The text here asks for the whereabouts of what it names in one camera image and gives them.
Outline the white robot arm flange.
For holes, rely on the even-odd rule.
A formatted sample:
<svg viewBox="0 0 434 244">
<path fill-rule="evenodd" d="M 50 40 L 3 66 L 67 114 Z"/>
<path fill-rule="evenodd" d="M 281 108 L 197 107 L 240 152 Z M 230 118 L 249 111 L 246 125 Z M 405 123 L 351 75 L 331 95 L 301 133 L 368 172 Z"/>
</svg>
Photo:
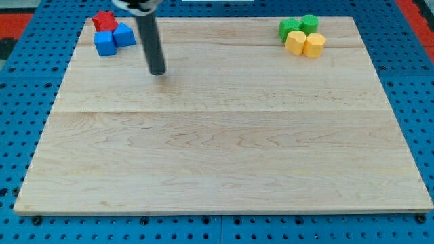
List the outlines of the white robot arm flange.
<svg viewBox="0 0 434 244">
<path fill-rule="evenodd" d="M 152 14 L 163 0 L 111 0 L 111 2 L 134 16 L 147 16 Z"/>
</svg>

